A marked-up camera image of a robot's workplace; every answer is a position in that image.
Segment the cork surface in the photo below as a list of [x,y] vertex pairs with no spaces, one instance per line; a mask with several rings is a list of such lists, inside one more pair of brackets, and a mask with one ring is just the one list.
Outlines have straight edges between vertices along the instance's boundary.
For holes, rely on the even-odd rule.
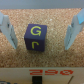
[[[67,26],[81,9],[0,10],[8,15],[18,39],[15,50],[0,33],[0,68],[5,67],[83,67],[84,29],[69,50],[64,50]],[[24,35],[29,23],[47,25],[44,52],[27,50]]]

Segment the yellow letter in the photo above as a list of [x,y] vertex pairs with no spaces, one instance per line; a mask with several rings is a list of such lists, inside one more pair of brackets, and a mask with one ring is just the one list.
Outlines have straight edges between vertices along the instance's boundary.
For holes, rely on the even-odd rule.
[[32,42],[32,48],[34,49],[34,43],[36,43],[37,45],[39,45],[39,43],[38,42]]
[[34,27],[32,27],[32,29],[31,29],[31,34],[32,34],[32,35],[39,35],[39,36],[40,36],[40,35],[41,35],[41,31],[37,30],[38,33],[37,33],[37,34],[34,34],[34,33],[33,33],[33,29],[34,29],[34,28],[39,28],[39,29],[41,29],[41,27],[39,27],[39,26],[34,26]]

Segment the cube top face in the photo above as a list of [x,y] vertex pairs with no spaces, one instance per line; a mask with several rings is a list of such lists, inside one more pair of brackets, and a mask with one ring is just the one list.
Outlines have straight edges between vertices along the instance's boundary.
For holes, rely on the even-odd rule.
[[47,33],[46,25],[29,24],[24,38],[44,40]]

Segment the red number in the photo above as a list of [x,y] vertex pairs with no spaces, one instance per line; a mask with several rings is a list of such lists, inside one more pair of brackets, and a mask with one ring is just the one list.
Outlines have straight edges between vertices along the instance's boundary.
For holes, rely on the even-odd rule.
[[73,73],[72,70],[64,70],[64,71],[61,71],[61,72],[60,72],[60,74],[62,74],[62,75],[70,75],[70,74],[72,74],[72,73]]
[[48,71],[45,71],[45,75],[55,75],[57,73],[58,73],[58,71],[56,71],[56,70],[48,70]]
[[30,75],[42,75],[43,70],[29,70],[29,71],[33,71],[32,73],[30,73]]

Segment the purple block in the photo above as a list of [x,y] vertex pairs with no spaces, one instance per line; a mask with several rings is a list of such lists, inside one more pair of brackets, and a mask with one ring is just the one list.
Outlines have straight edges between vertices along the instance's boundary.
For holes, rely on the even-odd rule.
[[46,33],[46,25],[29,24],[24,35],[27,50],[44,51]]

